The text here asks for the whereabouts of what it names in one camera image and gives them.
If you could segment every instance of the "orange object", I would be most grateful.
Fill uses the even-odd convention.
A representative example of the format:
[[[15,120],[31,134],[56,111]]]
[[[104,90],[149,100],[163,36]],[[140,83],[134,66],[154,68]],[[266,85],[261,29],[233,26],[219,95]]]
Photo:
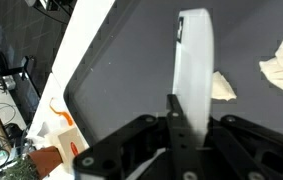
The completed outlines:
[[[51,102],[52,102],[53,99],[54,99],[54,98],[51,98],[51,101],[50,101],[50,109],[51,109],[55,114],[57,114],[57,115],[59,115],[59,116],[65,117],[65,119],[66,119],[67,122],[68,122],[68,125],[69,125],[69,126],[72,126],[72,125],[73,125],[73,120],[72,120],[71,116],[70,116],[67,112],[65,112],[65,111],[56,111],[56,110],[51,106]]]
[[[74,156],[77,156],[79,154],[77,147],[75,146],[75,144],[73,142],[71,142],[71,150],[74,154]]]

